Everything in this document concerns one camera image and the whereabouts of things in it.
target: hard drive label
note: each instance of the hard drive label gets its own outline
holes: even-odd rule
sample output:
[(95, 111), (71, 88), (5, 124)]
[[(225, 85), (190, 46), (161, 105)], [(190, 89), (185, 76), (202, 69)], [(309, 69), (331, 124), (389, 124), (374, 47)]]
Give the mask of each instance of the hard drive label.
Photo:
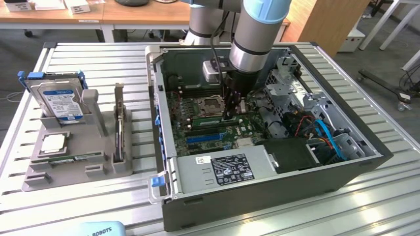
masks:
[(210, 165), (218, 185), (254, 179), (245, 154), (213, 158)]
[(51, 112), (59, 120), (71, 123), (82, 118), (79, 105), (73, 101), (74, 92), (71, 90), (53, 90), (42, 93)]

